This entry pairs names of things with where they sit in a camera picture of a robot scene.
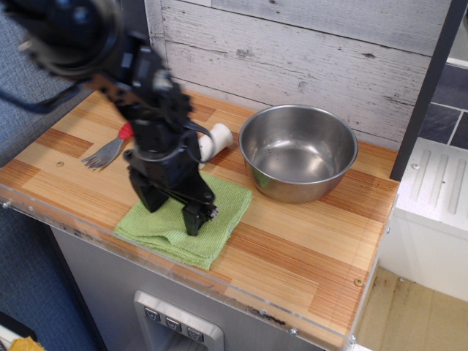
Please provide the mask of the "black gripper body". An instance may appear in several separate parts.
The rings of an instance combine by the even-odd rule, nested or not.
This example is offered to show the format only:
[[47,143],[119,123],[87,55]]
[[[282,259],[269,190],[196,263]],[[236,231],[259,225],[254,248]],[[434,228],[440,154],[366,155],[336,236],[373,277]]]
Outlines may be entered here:
[[183,132],[167,154],[145,151],[138,145],[126,151],[124,159],[129,163],[129,171],[138,171],[168,199],[184,205],[208,206],[212,210],[211,220],[219,214],[214,205],[215,195],[198,170],[200,148],[196,131]]

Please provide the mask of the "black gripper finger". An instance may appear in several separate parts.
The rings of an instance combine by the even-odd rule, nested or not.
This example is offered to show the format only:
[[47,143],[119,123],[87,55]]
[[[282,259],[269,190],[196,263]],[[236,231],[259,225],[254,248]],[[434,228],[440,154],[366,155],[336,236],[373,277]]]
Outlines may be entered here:
[[136,170],[129,171],[129,179],[141,203],[149,212],[155,212],[168,200],[168,196],[151,185],[149,181]]
[[197,236],[199,229],[211,220],[211,208],[198,204],[187,204],[182,209],[186,232],[190,236]]

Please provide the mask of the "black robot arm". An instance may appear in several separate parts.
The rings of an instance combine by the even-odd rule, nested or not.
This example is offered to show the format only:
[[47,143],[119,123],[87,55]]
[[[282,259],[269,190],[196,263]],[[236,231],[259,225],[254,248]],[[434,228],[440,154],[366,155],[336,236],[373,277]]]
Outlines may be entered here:
[[201,178],[189,97],[175,83],[148,40],[124,24],[114,1],[6,1],[6,14],[27,31],[26,52],[43,70],[72,85],[50,99],[1,98],[33,113],[49,113],[82,86],[102,92],[129,122],[135,146],[124,153],[132,187],[149,211],[168,199],[183,205],[189,235],[217,213]]

